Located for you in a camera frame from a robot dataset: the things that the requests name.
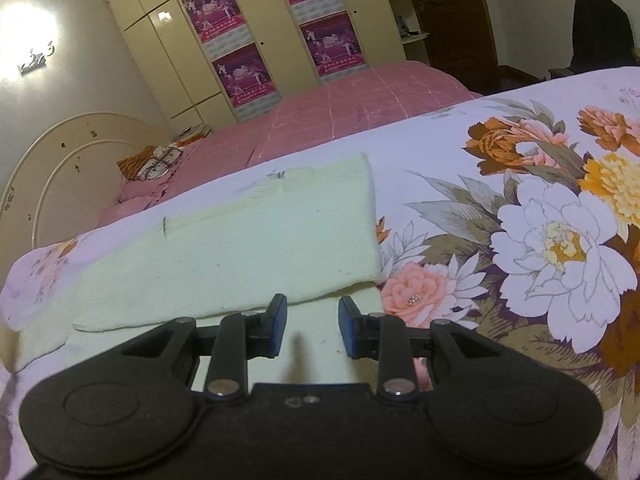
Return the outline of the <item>dark wooden door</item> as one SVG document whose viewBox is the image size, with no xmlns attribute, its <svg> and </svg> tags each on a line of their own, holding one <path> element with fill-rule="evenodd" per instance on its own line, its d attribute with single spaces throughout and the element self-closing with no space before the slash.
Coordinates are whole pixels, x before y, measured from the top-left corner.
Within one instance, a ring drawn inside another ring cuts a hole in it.
<svg viewBox="0 0 640 480">
<path fill-rule="evenodd" d="M 499 67 L 486 0 L 412 0 L 427 37 L 431 66 L 466 88 L 489 94 L 498 89 Z"/>
</svg>

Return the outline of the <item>cream wardrobe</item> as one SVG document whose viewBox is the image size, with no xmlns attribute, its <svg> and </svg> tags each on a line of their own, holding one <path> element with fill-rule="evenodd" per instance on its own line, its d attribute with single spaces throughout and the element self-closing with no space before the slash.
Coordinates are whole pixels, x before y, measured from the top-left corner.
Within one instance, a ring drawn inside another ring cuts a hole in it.
<svg viewBox="0 0 640 480">
<path fill-rule="evenodd" d="M 152 95 L 177 129 L 207 122 L 217 129 L 270 112 L 288 96 L 322 82 L 300 26 L 347 12 L 368 68 L 402 61 L 388 0 L 236 0 L 245 24 L 202 44 L 182 0 L 106 0 Z M 276 92 L 233 108 L 213 62 L 256 44 Z"/>
</svg>

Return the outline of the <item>lower right pink poster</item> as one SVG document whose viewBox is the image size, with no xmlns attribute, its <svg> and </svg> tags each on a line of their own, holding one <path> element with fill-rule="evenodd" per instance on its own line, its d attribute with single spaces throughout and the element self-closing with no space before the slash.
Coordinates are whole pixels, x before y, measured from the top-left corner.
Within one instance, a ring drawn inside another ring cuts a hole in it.
<svg viewBox="0 0 640 480">
<path fill-rule="evenodd" d="M 329 82 L 367 67 L 347 12 L 318 18 L 300 26 L 319 79 Z"/>
</svg>

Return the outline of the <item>pale green cloth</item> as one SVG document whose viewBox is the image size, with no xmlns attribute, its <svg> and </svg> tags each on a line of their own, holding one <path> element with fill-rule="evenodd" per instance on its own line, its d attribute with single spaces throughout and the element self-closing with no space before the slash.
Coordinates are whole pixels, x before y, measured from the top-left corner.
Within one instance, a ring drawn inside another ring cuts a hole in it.
<svg viewBox="0 0 640 480">
<path fill-rule="evenodd" d="M 288 170 L 209 210 L 137 214 L 92 231 L 43 273 L 43 305 L 21 330 L 16 370 L 31 386 L 175 318 L 211 326 L 265 310 L 274 295 L 290 315 L 276 362 L 258 382 L 373 382 L 369 361 L 347 359 L 337 303 L 352 295 L 382 308 L 373 177 L 366 156 Z"/>
</svg>

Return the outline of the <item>wall lamp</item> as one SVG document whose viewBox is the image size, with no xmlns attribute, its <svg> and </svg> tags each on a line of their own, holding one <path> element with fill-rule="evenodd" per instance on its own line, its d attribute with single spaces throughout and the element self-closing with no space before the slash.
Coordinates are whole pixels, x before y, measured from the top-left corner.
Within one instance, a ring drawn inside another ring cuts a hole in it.
<svg viewBox="0 0 640 480">
<path fill-rule="evenodd" d="M 55 52 L 55 45 L 53 41 L 49 41 L 46 44 L 40 44 L 36 48 L 32 48 L 28 53 L 25 53 L 17 64 L 17 69 L 21 76 L 32 73 L 34 70 L 39 70 L 41 67 L 47 64 L 47 59 Z"/>
</svg>

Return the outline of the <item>upper left pink poster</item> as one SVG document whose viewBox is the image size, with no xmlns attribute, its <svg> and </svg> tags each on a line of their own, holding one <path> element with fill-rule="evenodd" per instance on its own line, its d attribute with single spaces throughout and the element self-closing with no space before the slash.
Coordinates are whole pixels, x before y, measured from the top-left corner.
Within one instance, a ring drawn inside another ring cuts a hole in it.
<svg viewBox="0 0 640 480">
<path fill-rule="evenodd" d="M 236 0 L 182 0 L 202 44 L 245 24 Z"/>
</svg>

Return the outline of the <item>lower left pink poster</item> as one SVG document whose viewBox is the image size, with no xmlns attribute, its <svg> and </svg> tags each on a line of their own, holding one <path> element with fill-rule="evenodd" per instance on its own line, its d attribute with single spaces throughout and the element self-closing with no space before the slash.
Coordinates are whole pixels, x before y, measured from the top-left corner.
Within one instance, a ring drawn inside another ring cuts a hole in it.
<svg viewBox="0 0 640 480">
<path fill-rule="evenodd" d="M 213 68 L 233 108 L 276 92 L 256 44 L 248 44 L 218 58 L 213 62 Z"/>
</svg>

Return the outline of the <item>orange patterned pillow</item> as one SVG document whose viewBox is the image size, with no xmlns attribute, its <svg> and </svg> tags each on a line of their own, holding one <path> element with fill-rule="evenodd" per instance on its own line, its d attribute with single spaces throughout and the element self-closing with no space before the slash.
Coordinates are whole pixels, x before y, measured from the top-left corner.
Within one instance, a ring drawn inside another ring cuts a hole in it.
<svg viewBox="0 0 640 480">
<path fill-rule="evenodd" d="M 167 174 L 182 153 L 182 148 L 171 145 L 148 145 L 138 154 L 119 160 L 117 167 L 128 181 L 155 180 Z"/>
</svg>

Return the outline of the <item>black chair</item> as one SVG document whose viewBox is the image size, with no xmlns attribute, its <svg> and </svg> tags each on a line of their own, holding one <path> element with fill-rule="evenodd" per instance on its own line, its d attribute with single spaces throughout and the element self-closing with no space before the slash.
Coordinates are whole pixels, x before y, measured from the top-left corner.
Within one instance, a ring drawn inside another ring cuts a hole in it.
<svg viewBox="0 0 640 480">
<path fill-rule="evenodd" d="M 551 79 L 638 66 L 627 13 L 612 0 L 575 0 L 570 66 L 550 68 Z"/>
</svg>

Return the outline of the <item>cream corner shelf unit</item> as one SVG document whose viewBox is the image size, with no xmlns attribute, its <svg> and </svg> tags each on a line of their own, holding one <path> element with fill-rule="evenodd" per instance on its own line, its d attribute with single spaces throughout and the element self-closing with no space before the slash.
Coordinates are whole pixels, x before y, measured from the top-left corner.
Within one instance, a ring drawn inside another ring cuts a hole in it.
<svg viewBox="0 0 640 480">
<path fill-rule="evenodd" d="M 425 44 L 428 33 L 424 32 L 419 23 L 412 0 L 388 0 L 388 2 L 394 14 L 406 59 L 425 65 L 430 64 Z"/>
</svg>

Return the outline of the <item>pink checked bed cover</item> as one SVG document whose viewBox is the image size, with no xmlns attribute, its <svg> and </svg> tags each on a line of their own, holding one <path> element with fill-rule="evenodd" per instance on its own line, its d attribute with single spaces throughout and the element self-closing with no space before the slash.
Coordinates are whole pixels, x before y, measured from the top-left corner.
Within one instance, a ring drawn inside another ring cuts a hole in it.
<svg viewBox="0 0 640 480">
<path fill-rule="evenodd" d="M 454 76 L 420 62 L 362 70 L 285 98 L 249 122 L 196 139 L 163 177 L 125 183 L 98 225 L 108 226 L 227 174 L 480 97 Z"/>
</svg>

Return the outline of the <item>lilac floral bed sheet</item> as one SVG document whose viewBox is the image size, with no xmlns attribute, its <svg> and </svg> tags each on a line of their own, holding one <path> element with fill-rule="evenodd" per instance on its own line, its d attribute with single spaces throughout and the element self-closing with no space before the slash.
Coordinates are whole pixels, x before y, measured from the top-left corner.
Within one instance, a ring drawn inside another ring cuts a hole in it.
<svg viewBox="0 0 640 480">
<path fill-rule="evenodd" d="M 590 467 L 638 477 L 638 70 L 555 79 L 309 150 L 281 148 L 278 136 L 244 148 L 249 132 L 198 141 L 148 188 L 148 208 L 14 266 L 8 315 L 56 329 L 45 344 L 26 340 L 16 400 L 129 337 L 72 330 L 62 310 L 78 275 L 119 237 L 282 183 L 296 168 L 366 154 L 382 262 L 366 297 L 410 327 L 446 318 L 581 380 L 604 411 Z"/>
</svg>

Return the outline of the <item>cream arched headboard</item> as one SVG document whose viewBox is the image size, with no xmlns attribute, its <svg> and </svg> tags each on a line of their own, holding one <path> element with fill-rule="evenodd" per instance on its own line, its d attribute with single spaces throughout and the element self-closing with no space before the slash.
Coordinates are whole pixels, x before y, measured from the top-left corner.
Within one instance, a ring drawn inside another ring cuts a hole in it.
<svg viewBox="0 0 640 480">
<path fill-rule="evenodd" d="M 117 162 L 169 138 L 116 113 L 81 114 L 43 133 L 2 194 L 1 271 L 36 248 L 95 229 L 125 182 Z"/>
</svg>

